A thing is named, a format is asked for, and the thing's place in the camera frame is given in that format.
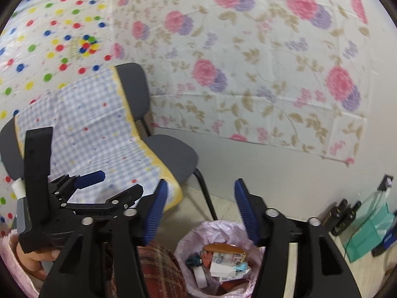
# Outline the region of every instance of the white tape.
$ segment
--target white tape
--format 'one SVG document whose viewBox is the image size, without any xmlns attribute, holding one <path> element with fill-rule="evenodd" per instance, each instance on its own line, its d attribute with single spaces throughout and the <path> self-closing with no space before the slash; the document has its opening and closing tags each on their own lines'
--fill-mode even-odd
<svg viewBox="0 0 397 298">
<path fill-rule="evenodd" d="M 205 277 L 204 270 L 202 269 L 202 265 L 200 267 L 194 268 L 193 272 L 195 273 L 198 287 L 200 289 L 207 287 L 207 279 Z"/>
<path fill-rule="evenodd" d="M 25 182 L 19 178 L 11 185 L 17 199 L 26 197 Z"/>
</svg>

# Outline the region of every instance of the polka dot fabric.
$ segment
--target polka dot fabric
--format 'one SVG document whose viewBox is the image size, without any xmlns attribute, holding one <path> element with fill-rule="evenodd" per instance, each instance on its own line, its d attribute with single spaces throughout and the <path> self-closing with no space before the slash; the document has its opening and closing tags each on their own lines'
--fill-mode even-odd
<svg viewBox="0 0 397 298">
<path fill-rule="evenodd" d="M 31 0 L 0 35 L 0 129 L 29 104 L 112 62 L 112 0 Z M 0 163 L 0 237 L 16 212 Z"/>
</svg>

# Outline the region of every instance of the wall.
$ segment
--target wall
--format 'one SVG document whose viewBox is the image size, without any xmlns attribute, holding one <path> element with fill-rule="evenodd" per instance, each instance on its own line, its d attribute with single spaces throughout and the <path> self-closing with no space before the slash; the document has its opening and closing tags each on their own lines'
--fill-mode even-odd
<svg viewBox="0 0 397 298">
<path fill-rule="evenodd" d="M 384 173 L 397 177 L 397 29 L 378 0 L 364 0 L 374 49 L 372 107 L 356 163 L 323 160 L 301 152 L 243 143 L 210 135 L 156 128 L 181 139 L 200 156 L 199 169 L 210 193 L 233 200 L 233 182 L 243 178 L 249 190 L 268 206 L 306 219 L 329 204 L 347 198 L 364 199 L 375 190 Z M 189 184 L 198 188 L 190 178 Z M 390 206 L 397 208 L 397 195 Z"/>
</svg>

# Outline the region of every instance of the human hand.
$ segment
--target human hand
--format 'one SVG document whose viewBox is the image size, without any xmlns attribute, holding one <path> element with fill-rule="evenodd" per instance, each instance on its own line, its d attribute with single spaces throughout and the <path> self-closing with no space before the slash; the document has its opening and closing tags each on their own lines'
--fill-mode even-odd
<svg viewBox="0 0 397 298">
<path fill-rule="evenodd" d="M 19 264 L 23 269 L 29 275 L 44 281 L 46 279 L 46 274 L 40 261 L 55 261 L 60 250 L 54 247 L 47 247 L 31 253 L 25 253 L 18 242 L 16 252 Z"/>
</svg>

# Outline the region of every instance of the pink plastic bag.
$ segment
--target pink plastic bag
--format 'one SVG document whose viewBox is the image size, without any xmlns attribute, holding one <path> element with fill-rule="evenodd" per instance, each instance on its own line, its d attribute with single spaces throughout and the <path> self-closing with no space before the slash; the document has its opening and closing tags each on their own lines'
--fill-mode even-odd
<svg viewBox="0 0 397 298">
<path fill-rule="evenodd" d="M 237 289 L 222 296 L 211 296 L 206 295 L 202 289 L 198 288 L 196 279 L 185 265 L 185 261 L 191 253 L 200 252 L 203 246 L 214 242 L 234 244 L 247 252 L 252 273 L 245 291 Z M 187 291 L 192 296 L 197 298 L 250 298 L 261 269 L 264 252 L 265 248 L 257 248 L 248 238 L 244 225 L 229 221 L 214 221 L 203 222 L 180 240 L 175 250 L 175 257 L 182 269 Z"/>
</svg>

